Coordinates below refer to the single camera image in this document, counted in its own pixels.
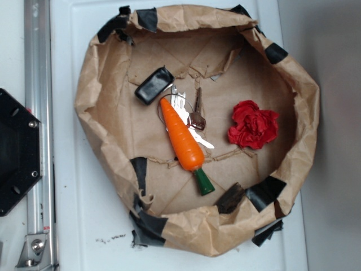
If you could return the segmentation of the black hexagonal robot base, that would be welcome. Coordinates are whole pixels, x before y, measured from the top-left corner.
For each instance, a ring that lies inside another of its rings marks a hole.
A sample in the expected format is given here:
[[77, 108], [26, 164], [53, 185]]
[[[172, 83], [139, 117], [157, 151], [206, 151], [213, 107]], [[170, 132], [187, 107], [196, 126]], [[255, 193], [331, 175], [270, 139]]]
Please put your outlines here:
[[42, 177], [41, 122], [1, 89], [1, 216], [7, 216]]

